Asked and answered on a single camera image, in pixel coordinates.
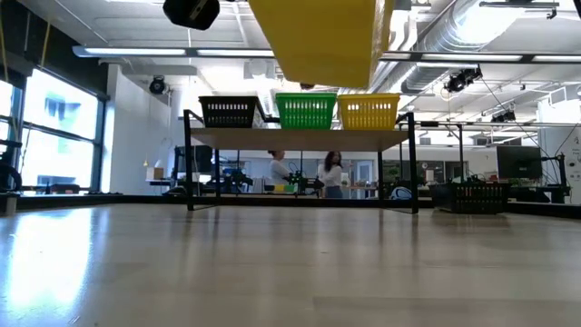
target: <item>green basket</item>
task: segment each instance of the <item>green basket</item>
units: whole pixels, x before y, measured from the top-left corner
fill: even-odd
[[[276,94],[282,129],[330,129],[334,93]]]

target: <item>cardboard box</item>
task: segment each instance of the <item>cardboard box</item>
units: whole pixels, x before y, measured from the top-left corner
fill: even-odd
[[[163,168],[147,167],[146,181],[155,181],[163,179]]]

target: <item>light wood surface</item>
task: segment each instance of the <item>light wood surface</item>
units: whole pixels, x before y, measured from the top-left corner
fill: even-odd
[[[378,152],[408,139],[401,131],[317,131],[244,128],[193,128],[192,137],[221,150]]]
[[[581,223],[117,204],[0,219],[0,326],[578,327]]]

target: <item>computer screen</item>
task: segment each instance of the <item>computer screen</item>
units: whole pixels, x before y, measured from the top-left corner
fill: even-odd
[[[178,172],[185,173],[185,146],[180,146],[180,160]],[[192,171],[197,173],[212,172],[213,149],[208,145],[196,145],[192,147]]]
[[[539,179],[543,176],[541,149],[533,146],[498,146],[498,178]]]

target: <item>door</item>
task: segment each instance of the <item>door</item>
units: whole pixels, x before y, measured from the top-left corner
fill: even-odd
[[[359,182],[366,182],[366,184],[371,184],[373,182],[373,162],[371,160],[358,161],[356,163],[355,176],[356,180],[354,183],[352,183],[354,186],[359,186]],[[358,190],[357,198],[365,199],[365,194],[365,190]]]

